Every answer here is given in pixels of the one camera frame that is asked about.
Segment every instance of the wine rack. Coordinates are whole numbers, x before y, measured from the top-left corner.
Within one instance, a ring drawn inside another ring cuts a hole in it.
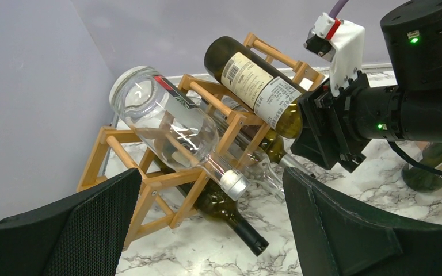
[[[252,33],[247,36],[245,46],[266,54],[266,60],[270,63],[273,60],[279,60],[287,66],[290,66],[296,73],[294,80],[296,82],[300,82],[303,78],[311,80],[313,82],[311,89],[319,86],[325,78],[323,74],[312,69],[307,63],[291,59],[278,51],[276,48],[273,48],[269,44],[263,42]],[[229,146],[244,125],[260,126],[257,134],[253,137],[253,140],[245,150],[245,153],[247,154],[244,154],[244,156],[249,156],[249,154],[258,147],[259,143],[270,129],[270,126],[263,122],[263,120],[256,116],[252,111],[240,112],[232,110],[223,104],[221,99],[226,95],[237,101],[246,110],[251,110],[231,91],[218,83],[207,80],[204,81],[185,74],[178,84],[178,88],[183,93],[195,91],[199,96],[204,98],[209,103],[206,110],[208,114],[212,114],[217,110],[226,116],[226,122],[229,124],[229,128],[220,138],[216,148],[216,151],[220,155],[227,153]],[[193,168],[170,174],[163,174],[161,172],[146,173],[153,159],[155,158],[155,153],[148,148],[140,163],[137,164],[122,146],[124,143],[139,142],[141,142],[141,139],[131,130],[124,131],[117,130],[112,126],[103,126],[96,138],[96,142],[94,143],[89,160],[87,161],[86,167],[77,187],[77,192],[79,192],[107,180],[106,176],[98,176],[98,173],[109,149],[112,149],[116,153],[126,168],[137,168],[140,171],[143,178],[140,188],[140,197],[131,219],[128,235],[124,243],[124,249],[127,249],[132,241],[154,233],[165,227],[170,227],[171,229],[177,228],[181,225],[183,220],[196,214],[197,212],[193,208],[193,204],[209,180],[207,173],[200,168]],[[237,164],[234,165],[242,165],[245,161],[246,160],[242,158],[241,160],[237,161]],[[174,212],[165,202],[165,200],[159,195],[159,192],[161,190],[174,188],[178,185],[189,182],[194,182],[194,185],[188,195],[185,197],[182,205],[176,212]],[[154,202],[156,202],[163,210],[165,216],[150,223],[143,224],[143,220]]]

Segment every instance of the wall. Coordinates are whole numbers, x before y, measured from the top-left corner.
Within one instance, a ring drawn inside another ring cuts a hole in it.
[[[113,82],[69,0],[0,1],[0,219],[75,192]]]
[[[295,59],[329,66],[303,49],[307,34],[336,0],[72,0],[115,76],[148,64],[166,76],[205,73],[207,47],[220,36],[248,32]],[[366,27],[365,63],[389,61],[380,19],[405,0],[349,1],[339,18]]]

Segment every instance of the dark green wine bottle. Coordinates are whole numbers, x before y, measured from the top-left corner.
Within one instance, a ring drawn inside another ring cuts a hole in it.
[[[422,150],[417,161],[431,168],[442,171],[442,144],[430,143]],[[415,191],[430,193],[442,188],[442,176],[413,167],[411,164],[402,169],[402,179]]]
[[[158,157],[154,159],[164,174],[175,172],[165,165]],[[186,183],[177,186],[182,195],[187,196],[194,183]],[[201,192],[194,208],[209,221],[222,221],[228,224],[231,229],[245,242],[253,254],[262,254],[269,243],[250,225],[239,213],[238,203],[233,201],[213,180],[209,180]]]
[[[302,129],[298,98],[307,91],[232,37],[209,46],[204,67],[278,134],[294,139]]]

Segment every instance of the white marble surface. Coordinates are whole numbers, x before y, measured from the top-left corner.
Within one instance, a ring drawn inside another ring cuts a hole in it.
[[[369,79],[373,86],[395,83],[392,72],[371,74]],[[286,142],[289,151],[291,143]],[[418,154],[412,143],[401,143],[401,146],[412,157]],[[126,149],[139,162],[145,147],[130,144]],[[363,153],[367,160],[352,174],[339,165],[326,171],[296,158],[315,172],[318,180],[338,191],[395,214],[442,224],[442,189],[420,194],[407,188],[401,178],[405,162],[384,141],[372,141]],[[124,170],[117,156],[111,154],[106,176],[112,177]],[[183,197],[176,189],[162,195],[174,208],[182,203]],[[239,201],[239,209],[270,242],[258,258],[228,226],[196,215],[177,229],[164,228],[133,242],[121,256],[117,275],[301,275],[286,205],[252,186]],[[161,216],[163,212],[155,206],[145,222]]]

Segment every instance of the purple cable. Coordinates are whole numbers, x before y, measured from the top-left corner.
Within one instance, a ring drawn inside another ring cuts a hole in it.
[[[345,6],[345,4],[348,2],[348,0],[338,0],[336,4],[334,5],[333,9],[329,12],[329,16],[331,18],[336,18],[338,16],[338,13],[340,13],[341,9]]]

